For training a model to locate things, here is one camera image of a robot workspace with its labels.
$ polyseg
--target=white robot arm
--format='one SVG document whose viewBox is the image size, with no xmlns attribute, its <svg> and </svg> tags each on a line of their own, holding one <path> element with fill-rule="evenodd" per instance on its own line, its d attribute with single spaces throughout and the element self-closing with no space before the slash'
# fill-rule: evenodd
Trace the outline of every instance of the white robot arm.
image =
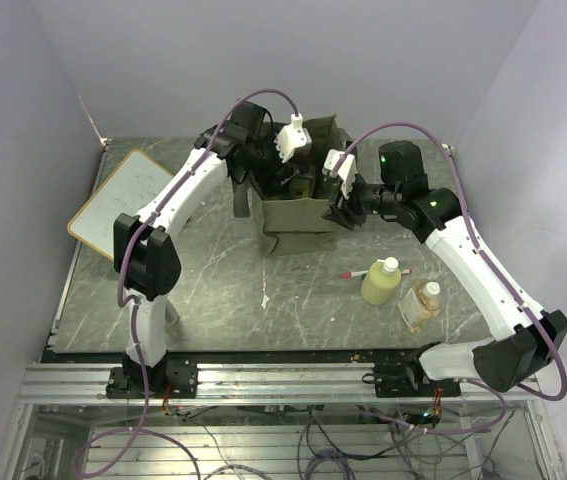
<svg viewBox="0 0 567 480">
<path fill-rule="evenodd" d="M 123 251 L 135 229 L 152 215 L 156 217 L 157 206 L 165 203 L 163 200 L 172 187 L 183 176 L 189 176 L 165 203 L 152 228 L 141 237 L 139 245 L 135 246 L 125 280 L 126 287 L 138 292 L 137 295 L 142 298 L 137 335 L 150 374 L 152 369 L 161 368 L 159 363 L 166 358 L 164 324 L 166 315 L 170 313 L 167 293 L 176 284 L 181 269 L 173 242 L 187 219 L 228 175 L 237 183 L 245 181 L 249 173 L 257 177 L 261 185 L 284 186 L 297 168 L 288 160 L 295 151 L 309 146 L 309 134 L 299 127 L 300 116 L 293 116 L 288 126 L 291 128 L 284 127 L 270 139 L 270 150 L 262 143 L 254 148 L 249 138 L 256 138 L 260 131 L 263 115 L 259 109 L 247 104 L 243 112 L 239 111 L 240 122 L 228 122 L 226 125 L 243 125 L 245 128 L 233 131 L 232 127 L 225 136 L 217 139 L 205 162 L 193 174 L 193 165 L 204 153 L 202 147 L 207 146 L 210 131 L 201 135 L 183 168 L 157 198 L 142 208 L 137 217 L 122 214 L 115 222 L 114 264 L 118 272 Z M 325 162 L 325 173 L 333 169 L 338 171 L 335 180 L 338 185 L 325 218 L 353 229 L 355 225 L 361 225 L 368 214 L 375 214 L 411 230 L 461 281 L 490 329 L 491 337 L 478 342 L 436 344 L 419 349 L 418 357 L 407 366 L 406 376 L 415 384 L 480 377 L 491 388 L 503 392 L 550 363 L 552 357 L 548 348 L 524 309 L 529 309 L 541 319 L 543 328 L 557 348 L 567 332 L 567 319 L 559 310 L 546 312 L 527 295 L 505 271 L 476 230 L 474 234 L 480 244 L 475 247 L 468 236 L 456 195 L 449 189 L 429 188 L 420 149 L 411 142 L 383 145 L 379 149 L 383 184 L 365 182 L 356 172 L 353 155 L 348 155 L 339 169 L 337 159 L 342 153 L 331 151 Z M 517 304 L 508 293 L 479 251 L 517 289 L 521 304 Z M 126 349 L 124 366 L 126 357 L 128 366 L 140 362 L 132 339 Z"/>
<path fill-rule="evenodd" d="M 540 319 L 556 348 L 567 333 L 567 318 L 560 310 L 546 312 L 514 281 L 470 219 L 478 245 L 471 241 L 456 195 L 446 188 L 429 188 L 420 149 L 412 142 L 381 146 L 380 185 L 365 182 L 356 172 L 353 155 L 345 153 L 331 151 L 325 162 L 325 173 L 337 172 L 340 183 L 330 202 L 329 218 L 353 229 L 367 214 L 375 214 L 411 230 L 461 281 L 490 329 L 491 337 L 478 342 L 429 346 L 409 375 L 416 382 L 480 377 L 491 388 L 505 392 L 549 364 L 552 355 L 528 314 Z"/>
</svg>

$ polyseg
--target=label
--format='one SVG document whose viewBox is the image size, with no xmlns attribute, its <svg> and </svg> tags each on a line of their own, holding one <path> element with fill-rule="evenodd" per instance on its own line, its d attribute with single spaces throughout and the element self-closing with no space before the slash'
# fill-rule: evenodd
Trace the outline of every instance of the label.
<svg viewBox="0 0 567 480">
<path fill-rule="evenodd" d="M 401 316 L 410 330 L 414 330 L 419 327 L 418 323 L 420 322 L 424 311 L 425 309 L 423 308 L 423 305 L 421 305 L 421 302 L 419 302 L 416 292 L 413 288 L 410 288 L 410 291 L 407 292 L 405 298 L 399 302 L 399 312 L 401 312 Z"/>
</svg>

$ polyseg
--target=yellow bottle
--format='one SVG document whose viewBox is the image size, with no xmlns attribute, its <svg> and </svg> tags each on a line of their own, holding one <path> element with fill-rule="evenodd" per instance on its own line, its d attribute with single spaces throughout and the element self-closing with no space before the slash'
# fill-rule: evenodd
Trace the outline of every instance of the yellow bottle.
<svg viewBox="0 0 567 480">
<path fill-rule="evenodd" d="M 415 333 L 441 311 L 441 287 L 436 282 L 421 278 L 414 282 L 407 295 L 398 303 L 399 312 L 407 328 Z"/>
<path fill-rule="evenodd" d="M 372 305 L 387 302 L 401 281 L 399 261 L 388 257 L 383 262 L 374 262 L 361 285 L 361 295 Z"/>
</svg>

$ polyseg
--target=marble tabletop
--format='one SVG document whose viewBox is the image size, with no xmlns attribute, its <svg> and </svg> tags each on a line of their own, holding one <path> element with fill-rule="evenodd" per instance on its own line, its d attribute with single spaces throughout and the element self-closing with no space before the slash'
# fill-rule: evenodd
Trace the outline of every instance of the marble tabletop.
<svg viewBox="0 0 567 480">
<path fill-rule="evenodd" d="M 192 138 L 112 140 L 99 182 L 134 148 L 172 173 L 184 163 Z M 377 149 L 384 140 L 359 148 L 359 171 L 378 182 Z M 431 187 L 452 188 L 451 175 L 435 148 L 417 142 Z M 478 308 L 441 260 L 410 232 L 368 218 L 342 230 L 337 249 L 263 259 L 253 219 L 232 216 L 227 180 L 195 211 L 176 248 L 183 264 L 170 301 L 181 315 L 166 326 L 171 351 L 267 351 L 416 347 L 432 341 L 473 341 L 489 335 Z M 365 270 L 378 258 L 394 256 L 404 276 L 390 301 L 375 307 L 360 294 L 360 279 L 339 273 Z M 419 278 L 441 285 L 442 309 L 418 334 L 400 318 L 396 302 Z M 128 341 L 128 310 L 116 304 L 117 274 L 110 260 L 82 245 L 63 307 L 54 351 L 118 352 Z"/>
</svg>

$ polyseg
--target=gray wall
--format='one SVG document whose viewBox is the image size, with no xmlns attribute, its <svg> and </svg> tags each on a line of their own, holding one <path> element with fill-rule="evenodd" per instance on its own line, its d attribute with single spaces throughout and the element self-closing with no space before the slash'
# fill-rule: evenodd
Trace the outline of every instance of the gray wall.
<svg viewBox="0 0 567 480">
<path fill-rule="evenodd" d="M 448 142 L 537 3 L 32 0 L 104 136 L 196 134 L 276 86 L 306 117 L 338 111 L 354 134 L 412 120 Z"/>
<path fill-rule="evenodd" d="M 541 2 L 458 144 L 470 209 L 514 277 L 567 314 L 567 2 Z M 567 338 L 561 353 L 567 364 Z M 543 386 L 557 391 L 555 368 Z M 567 398 L 550 405 L 567 458 Z"/>
<path fill-rule="evenodd" d="M 27 0 L 0 0 L 0 444 L 72 253 L 102 147 Z"/>
</svg>

